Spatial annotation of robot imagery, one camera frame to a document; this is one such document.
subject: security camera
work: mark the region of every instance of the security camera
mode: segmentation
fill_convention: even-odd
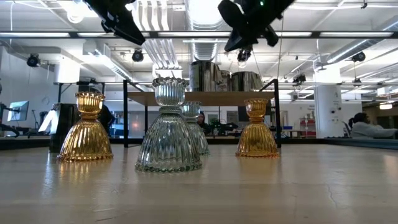
[[[239,62],[245,62],[249,59],[249,57],[251,56],[251,51],[252,51],[253,47],[250,45],[248,47],[242,48],[239,53],[238,53],[238,58],[237,60]]]
[[[132,60],[135,62],[142,62],[143,59],[144,55],[142,54],[142,49],[134,50],[134,53],[132,54]]]
[[[41,61],[39,59],[39,55],[38,54],[31,54],[30,57],[27,59],[26,64],[29,67],[32,68],[37,68],[40,66]]]
[[[294,77],[294,79],[293,79],[293,83],[303,83],[305,81],[307,81],[307,79],[305,78],[305,74],[303,74],[303,73],[297,77]]]
[[[350,58],[353,62],[363,62],[366,59],[366,55],[364,52],[360,52]]]

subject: wooden table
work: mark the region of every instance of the wooden table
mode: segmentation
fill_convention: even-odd
[[[139,147],[111,161],[58,163],[47,148],[0,151],[1,223],[398,223],[398,152],[283,145],[280,159],[210,146],[203,168],[134,170]]]

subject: fluted glass base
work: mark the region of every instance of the fluted glass base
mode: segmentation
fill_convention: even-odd
[[[264,123],[251,123],[243,130],[237,156],[279,157],[271,131]]]
[[[145,135],[136,169],[181,172],[200,168],[200,156],[185,120],[178,113],[160,114]]]
[[[96,119],[82,118],[63,142],[60,161],[90,161],[113,157],[108,135]]]
[[[196,123],[188,123],[188,127],[191,130],[191,137],[195,146],[198,149],[199,155],[209,156],[209,145],[207,144],[207,139],[205,133],[203,133],[202,128]]]

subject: person sitting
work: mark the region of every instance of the person sitting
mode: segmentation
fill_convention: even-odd
[[[357,113],[348,122],[351,127],[351,137],[354,139],[387,138],[395,135],[398,129],[384,129],[380,125],[370,124],[366,113]]]
[[[211,127],[205,123],[205,114],[203,111],[200,112],[197,118],[197,124],[203,129],[203,132],[207,135],[211,133]]]

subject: white column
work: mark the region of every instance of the white column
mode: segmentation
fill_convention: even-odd
[[[314,81],[318,83],[341,82],[340,68],[336,65],[315,72]],[[322,85],[315,87],[315,125],[317,138],[343,137],[344,123],[341,105],[341,87]]]

